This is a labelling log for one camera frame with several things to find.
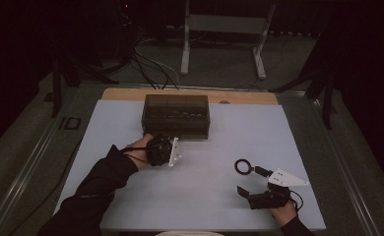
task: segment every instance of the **table leg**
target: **table leg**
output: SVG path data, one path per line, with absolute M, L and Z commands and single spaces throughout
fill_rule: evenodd
M 263 45 L 265 44 L 266 38 L 268 36 L 269 28 L 273 18 L 273 14 L 275 12 L 275 8 L 276 8 L 276 4 L 272 3 L 269 9 L 268 16 L 266 17 L 265 28 L 263 29 L 260 36 L 259 45 L 253 48 L 254 63 L 256 65 L 257 76 L 260 80 L 266 80 L 266 72 L 265 72 L 265 68 L 263 67 L 263 61 L 262 61 L 262 57 L 260 56 L 260 53 L 262 52 Z

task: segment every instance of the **metal frame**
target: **metal frame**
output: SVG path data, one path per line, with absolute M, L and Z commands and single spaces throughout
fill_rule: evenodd
M 242 18 L 242 17 L 221 17 L 221 16 L 206 16 L 194 15 L 189 11 L 189 0 L 186 0 L 185 7 L 185 34 L 183 41 L 182 63 L 180 66 L 180 74 L 186 76 L 189 73 L 189 31 L 190 30 L 205 30 L 205 31 L 228 31 L 240 33 L 260 33 L 260 42 L 253 48 L 254 63 L 256 65 L 258 78 L 266 79 L 265 68 L 261 52 L 265 44 L 269 27 L 275 12 L 276 3 L 273 2 L 270 6 L 268 16 L 266 18 Z

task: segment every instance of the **person's arm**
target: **person's arm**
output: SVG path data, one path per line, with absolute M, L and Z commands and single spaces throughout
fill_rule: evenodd
M 313 236 L 314 234 L 299 220 L 292 202 L 284 207 L 271 208 L 271 214 L 281 226 L 285 236 Z
M 143 148 L 153 138 L 146 135 L 127 146 Z M 40 228 L 38 236 L 100 235 L 100 222 L 114 198 L 116 189 L 123 188 L 128 178 L 147 166 L 143 150 L 122 153 L 112 146 L 78 187 L 74 196 L 66 199 L 60 209 Z

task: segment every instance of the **black sleeve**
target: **black sleeve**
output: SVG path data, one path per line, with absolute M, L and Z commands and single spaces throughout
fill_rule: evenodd
M 123 188 L 137 171 L 134 162 L 112 146 L 106 158 L 94 165 L 75 195 L 63 201 L 37 235 L 100 235 L 99 225 L 115 190 Z
M 282 232 L 285 236 L 313 236 L 314 234 L 309 231 L 296 216 L 286 225 L 282 226 Z

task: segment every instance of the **wooden tabletop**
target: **wooden tabletop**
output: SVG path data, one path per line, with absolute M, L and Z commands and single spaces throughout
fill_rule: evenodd
M 104 100 L 145 100 L 146 94 L 207 95 L 210 103 L 277 105 L 278 100 L 270 92 L 224 91 L 224 90 L 175 90 L 146 88 L 107 88 Z

